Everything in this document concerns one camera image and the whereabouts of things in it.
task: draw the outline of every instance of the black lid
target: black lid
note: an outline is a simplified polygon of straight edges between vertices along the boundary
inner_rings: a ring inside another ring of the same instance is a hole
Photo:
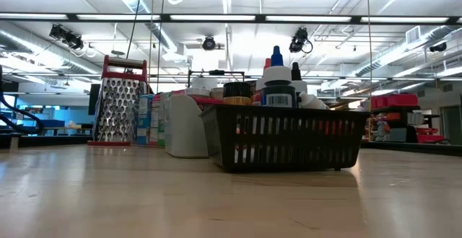
[[[292,81],[302,80],[302,75],[300,74],[300,70],[298,69],[297,62],[292,63],[292,70],[290,72],[292,73]]]
[[[230,82],[224,86],[223,97],[251,97],[250,85],[246,82]]]

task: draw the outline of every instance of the barcode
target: barcode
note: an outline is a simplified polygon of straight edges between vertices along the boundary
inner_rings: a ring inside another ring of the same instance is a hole
[[[268,106],[291,107],[288,96],[268,96]]]

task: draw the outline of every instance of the black plastic basket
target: black plastic basket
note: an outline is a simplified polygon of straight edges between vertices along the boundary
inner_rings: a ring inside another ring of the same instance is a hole
[[[213,105],[201,117],[227,171],[340,170],[356,164],[369,113]]]

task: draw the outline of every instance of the blue bottle cap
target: blue bottle cap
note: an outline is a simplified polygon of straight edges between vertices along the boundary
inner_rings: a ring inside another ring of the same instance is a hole
[[[278,45],[273,47],[273,55],[271,55],[271,66],[284,66],[281,51],[279,50]]]

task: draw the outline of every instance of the bottle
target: bottle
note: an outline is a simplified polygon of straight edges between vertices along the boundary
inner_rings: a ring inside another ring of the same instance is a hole
[[[263,77],[257,79],[256,91],[252,96],[252,105],[260,106],[261,105],[261,90],[265,87],[265,70],[271,66],[271,59],[267,58],[265,60],[265,66],[263,67]]]
[[[283,64],[279,46],[274,46],[271,55],[271,67],[264,71],[265,85],[261,90],[261,105],[271,107],[297,107],[295,88],[292,82],[290,68]]]
[[[295,88],[295,96],[297,97],[297,107],[301,107],[302,100],[300,99],[301,92],[308,92],[308,84],[302,80],[302,75],[300,74],[300,69],[298,68],[298,63],[294,62],[292,64],[292,83],[290,84]]]

